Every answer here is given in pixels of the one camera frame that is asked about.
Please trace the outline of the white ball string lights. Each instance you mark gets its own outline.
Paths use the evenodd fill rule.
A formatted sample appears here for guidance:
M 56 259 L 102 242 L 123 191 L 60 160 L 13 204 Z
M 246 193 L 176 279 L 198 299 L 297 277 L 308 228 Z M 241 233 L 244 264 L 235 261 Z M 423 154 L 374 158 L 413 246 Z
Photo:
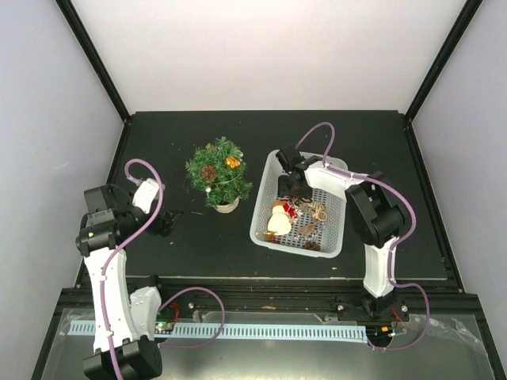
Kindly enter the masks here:
M 235 156 L 242 161 L 241 166 L 235 171 L 230 170 L 225 164 L 225 160 L 229 156 Z M 229 184 L 236 186 L 236 184 L 241 182 L 244 177 L 242 154 L 228 154 L 223 160 L 217 161 L 216 164 L 212 166 L 216 167 L 218 173 L 216 179 L 212 183 L 207 183 L 207 186 L 205 187 L 205 192 L 208 196 L 216 188 L 220 188 L 221 186 L 227 187 Z

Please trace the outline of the gold bell ornament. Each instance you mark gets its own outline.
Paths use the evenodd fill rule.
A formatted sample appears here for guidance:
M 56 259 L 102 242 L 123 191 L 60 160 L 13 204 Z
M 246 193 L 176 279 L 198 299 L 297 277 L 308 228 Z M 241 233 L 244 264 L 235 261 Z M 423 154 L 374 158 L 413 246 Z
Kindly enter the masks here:
M 277 235 L 275 232 L 267 230 L 263 233 L 263 238 L 264 238 L 264 241 L 275 242 L 277 240 Z

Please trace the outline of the gold foil gift box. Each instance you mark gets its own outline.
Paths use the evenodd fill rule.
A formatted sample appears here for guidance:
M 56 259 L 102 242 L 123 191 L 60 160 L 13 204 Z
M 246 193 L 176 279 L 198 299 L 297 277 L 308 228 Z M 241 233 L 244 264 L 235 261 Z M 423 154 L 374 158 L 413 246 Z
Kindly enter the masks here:
M 235 156 L 229 156 L 226 158 L 225 164 L 230 170 L 235 171 L 241 166 L 242 161 Z

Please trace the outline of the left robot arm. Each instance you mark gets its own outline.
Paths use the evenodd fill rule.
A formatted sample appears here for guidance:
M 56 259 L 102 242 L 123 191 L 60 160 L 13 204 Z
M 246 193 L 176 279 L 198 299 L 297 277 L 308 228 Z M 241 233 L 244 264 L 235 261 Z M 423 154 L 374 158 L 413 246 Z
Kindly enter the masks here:
M 83 361 L 88 379 L 154 379 L 162 373 L 154 324 L 169 309 L 170 297 L 157 288 L 156 279 L 128 292 L 123 245 L 139 229 L 170 235 L 183 212 L 158 213 L 161 190 L 156 180 L 147 179 L 126 195 L 126 204 L 120 203 L 122 191 L 114 184 L 84 192 L 88 212 L 76 246 L 90 277 L 95 315 L 93 355 Z

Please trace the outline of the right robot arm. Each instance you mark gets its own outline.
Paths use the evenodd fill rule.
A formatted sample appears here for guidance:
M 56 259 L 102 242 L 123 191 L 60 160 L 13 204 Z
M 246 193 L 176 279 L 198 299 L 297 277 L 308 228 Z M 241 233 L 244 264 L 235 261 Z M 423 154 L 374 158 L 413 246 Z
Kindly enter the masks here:
M 303 199 L 311 190 L 328 192 L 346 202 L 353 229 L 364 244 L 365 294 L 360 309 L 365 317 L 380 318 L 394 302 L 395 252 L 409 214 L 382 175 L 349 172 L 318 156 L 304 158 L 299 151 L 276 152 L 284 173 L 278 177 L 278 195 Z

